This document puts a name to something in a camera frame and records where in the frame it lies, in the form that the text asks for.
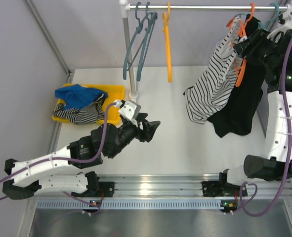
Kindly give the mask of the orange hanger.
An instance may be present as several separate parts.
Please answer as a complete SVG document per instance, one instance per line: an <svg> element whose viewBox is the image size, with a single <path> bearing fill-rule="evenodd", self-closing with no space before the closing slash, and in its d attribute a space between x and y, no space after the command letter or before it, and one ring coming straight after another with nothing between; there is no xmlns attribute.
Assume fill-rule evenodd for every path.
<svg viewBox="0 0 292 237"><path fill-rule="evenodd" d="M247 33L245 31L245 28L246 28L248 22L252 19L253 15L254 15L254 12L255 12L255 4L254 4L254 2L251 2L250 6L251 6L250 17L246 18L244 23L240 19L241 25L240 25L240 28L238 30L238 36L240 37L240 41L247 39ZM236 73L236 76L237 76L237 80L236 80L236 83L235 83L236 87L239 87L241 85L241 83L242 83L242 80L243 80L244 74L245 74L245 70L246 70L246 65L247 65L246 58L244 58L242 60L242 63L240 65L240 67L237 66L237 62L236 62L236 60L234 60L235 73Z"/></svg>

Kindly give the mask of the striped tank top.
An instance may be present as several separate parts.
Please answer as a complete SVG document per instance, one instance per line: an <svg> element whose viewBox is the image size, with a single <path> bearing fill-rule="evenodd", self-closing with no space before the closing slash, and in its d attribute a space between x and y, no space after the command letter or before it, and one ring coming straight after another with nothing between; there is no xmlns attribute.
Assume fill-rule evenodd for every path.
<svg viewBox="0 0 292 237"><path fill-rule="evenodd" d="M240 19L237 16L228 22L228 33L216 45L207 69L192 87L184 91L187 115L192 122L203 124L222 110L235 87L237 76L234 60L240 67L243 58L234 51L234 45L245 41L240 41L238 36Z"/></svg>

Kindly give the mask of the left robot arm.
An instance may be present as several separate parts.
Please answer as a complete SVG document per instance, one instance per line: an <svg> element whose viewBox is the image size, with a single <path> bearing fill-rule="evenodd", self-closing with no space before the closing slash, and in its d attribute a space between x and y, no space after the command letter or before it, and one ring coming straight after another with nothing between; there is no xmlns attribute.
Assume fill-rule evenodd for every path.
<svg viewBox="0 0 292 237"><path fill-rule="evenodd" d="M67 146L29 161L6 161L9 177L2 183L3 193L12 200L59 192L94 196L99 192L97 174L178 176L242 168L245 157L257 150L255 134L220 138L211 123L188 119L183 93L203 71L177 67L176 82L169 85L163 68L146 68L138 102L150 121L143 129L131 122L109 124L107 133L122 139L117 148L101 129L94 133L91 125L64 125L58 142Z"/></svg>

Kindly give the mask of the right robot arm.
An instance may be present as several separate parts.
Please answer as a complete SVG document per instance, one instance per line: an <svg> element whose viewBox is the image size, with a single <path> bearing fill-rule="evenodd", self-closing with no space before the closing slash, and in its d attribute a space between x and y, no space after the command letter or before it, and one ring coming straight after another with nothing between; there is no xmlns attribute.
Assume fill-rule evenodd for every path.
<svg viewBox="0 0 292 237"><path fill-rule="evenodd" d="M269 103L264 147L259 156L246 156L244 164L224 170L219 175L218 190L229 196L243 188L248 179L279 181L281 193L292 178L292 30L280 29L268 35L271 53L264 46L254 46L256 35L235 50L242 56L257 59L267 68L266 83Z"/></svg>

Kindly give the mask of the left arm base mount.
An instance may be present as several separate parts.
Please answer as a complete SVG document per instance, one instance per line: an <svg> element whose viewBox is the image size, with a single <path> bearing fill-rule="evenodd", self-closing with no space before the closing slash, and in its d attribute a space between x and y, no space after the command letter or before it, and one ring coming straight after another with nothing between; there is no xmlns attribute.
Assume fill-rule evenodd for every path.
<svg viewBox="0 0 292 237"><path fill-rule="evenodd" d="M97 174L92 171L84 175L88 181L87 190L82 193L71 192L77 198L111 198L115 191L114 182L100 181Z"/></svg>

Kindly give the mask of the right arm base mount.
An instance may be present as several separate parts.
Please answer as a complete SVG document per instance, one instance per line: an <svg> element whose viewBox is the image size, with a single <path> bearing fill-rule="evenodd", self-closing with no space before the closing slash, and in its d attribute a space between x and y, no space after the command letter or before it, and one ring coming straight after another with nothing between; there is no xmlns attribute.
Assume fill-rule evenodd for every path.
<svg viewBox="0 0 292 237"><path fill-rule="evenodd" d="M240 197L240 185L234 184L233 181L228 181L229 174L233 172L231 169L226 169L218 174L215 180L202 181L202 191L204 197Z"/></svg>

